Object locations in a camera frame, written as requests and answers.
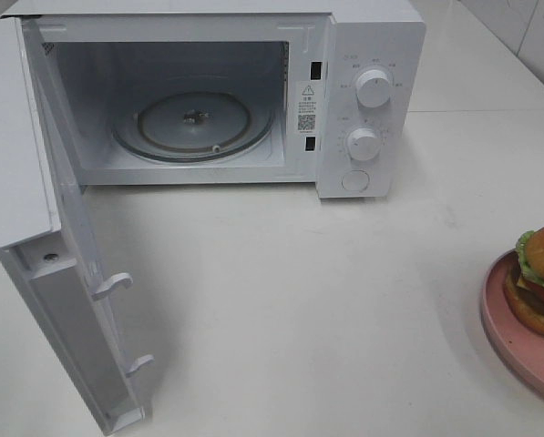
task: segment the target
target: open microwave door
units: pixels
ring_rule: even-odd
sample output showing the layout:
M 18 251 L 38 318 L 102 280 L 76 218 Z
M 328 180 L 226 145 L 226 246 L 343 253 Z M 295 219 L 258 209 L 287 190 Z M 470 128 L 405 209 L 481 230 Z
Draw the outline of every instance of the open microwave door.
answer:
M 109 294 L 131 277 L 103 275 L 65 146 L 66 111 L 48 74 L 50 45 L 29 20 L 0 20 L 0 261 L 99 427 L 144 416 Z

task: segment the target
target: microwave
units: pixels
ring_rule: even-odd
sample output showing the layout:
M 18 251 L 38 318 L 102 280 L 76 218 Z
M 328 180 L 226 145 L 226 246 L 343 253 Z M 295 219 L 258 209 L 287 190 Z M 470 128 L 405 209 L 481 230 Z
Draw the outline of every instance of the microwave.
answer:
M 384 196 L 425 24 L 406 0 L 21 0 L 0 17 L 0 261 L 100 429 L 144 417 L 82 193 Z

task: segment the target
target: control knob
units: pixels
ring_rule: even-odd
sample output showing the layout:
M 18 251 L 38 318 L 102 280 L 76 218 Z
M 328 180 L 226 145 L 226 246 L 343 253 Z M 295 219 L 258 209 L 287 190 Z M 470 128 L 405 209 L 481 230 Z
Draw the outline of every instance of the control knob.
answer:
M 354 84 L 356 97 L 363 107 L 380 107 L 391 97 L 391 74 L 380 67 L 364 71 Z
M 346 139 L 348 153 L 356 161 L 369 161 L 376 157 L 381 143 L 379 135 L 369 127 L 354 130 Z

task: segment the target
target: white tabletop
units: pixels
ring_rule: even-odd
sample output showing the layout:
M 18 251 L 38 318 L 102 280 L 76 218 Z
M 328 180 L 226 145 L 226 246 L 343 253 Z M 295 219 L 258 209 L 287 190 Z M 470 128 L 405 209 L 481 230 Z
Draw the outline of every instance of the white tabletop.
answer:
M 478 298 L 544 224 L 544 111 L 407 119 L 387 199 L 313 186 L 91 188 L 153 417 L 124 436 L 544 435 Z M 0 437 L 100 435 L 0 268 Z
M 412 0 L 427 22 L 410 111 L 544 109 L 544 86 L 456 0 Z

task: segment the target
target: warning label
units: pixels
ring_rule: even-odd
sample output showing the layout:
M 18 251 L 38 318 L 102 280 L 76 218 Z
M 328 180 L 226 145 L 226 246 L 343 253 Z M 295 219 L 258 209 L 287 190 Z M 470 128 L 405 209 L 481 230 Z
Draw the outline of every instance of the warning label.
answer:
M 323 84 L 314 82 L 296 83 L 296 132 L 313 135 L 318 130 L 323 103 Z

